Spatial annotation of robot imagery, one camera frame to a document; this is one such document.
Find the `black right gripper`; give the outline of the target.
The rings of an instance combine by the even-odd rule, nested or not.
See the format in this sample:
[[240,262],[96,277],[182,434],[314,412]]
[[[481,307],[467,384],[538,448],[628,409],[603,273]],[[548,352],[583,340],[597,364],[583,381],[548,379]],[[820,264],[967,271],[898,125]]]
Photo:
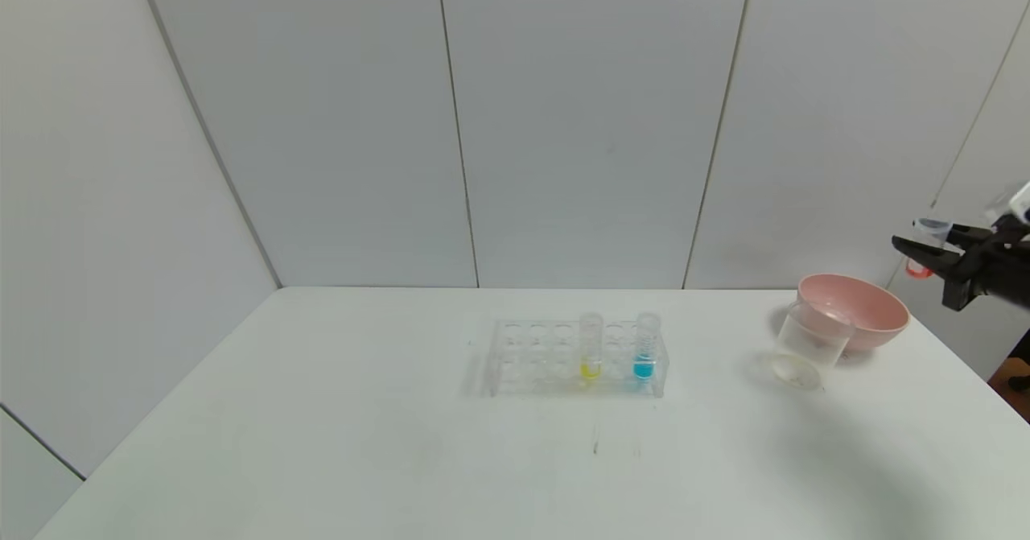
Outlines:
[[[955,246],[962,254],[947,250]],[[961,311],[981,295],[1029,309],[1028,226],[991,228],[952,224],[943,246],[892,236],[892,247],[904,255],[905,269],[916,278],[930,274],[945,280],[942,305]]]

